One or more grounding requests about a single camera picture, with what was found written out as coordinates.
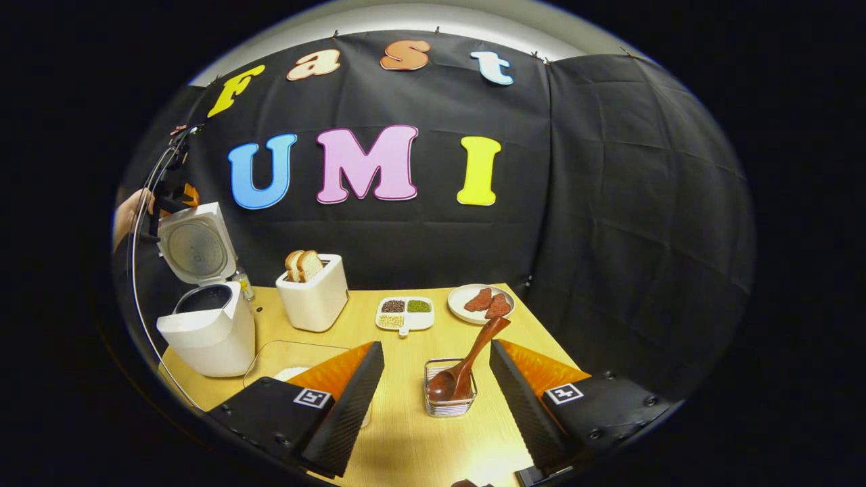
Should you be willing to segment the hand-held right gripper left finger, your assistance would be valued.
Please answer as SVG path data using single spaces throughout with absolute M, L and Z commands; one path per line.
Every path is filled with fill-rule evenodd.
M 289 380 L 260 377 L 207 415 L 282 465 L 343 477 L 384 364 L 372 340 Z

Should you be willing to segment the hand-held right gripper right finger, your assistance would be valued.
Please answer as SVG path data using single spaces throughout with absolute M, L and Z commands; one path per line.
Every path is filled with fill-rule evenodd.
M 544 473 L 588 469 L 681 406 L 622 374 L 591 376 L 507 340 L 492 341 L 490 368 L 533 465 Z

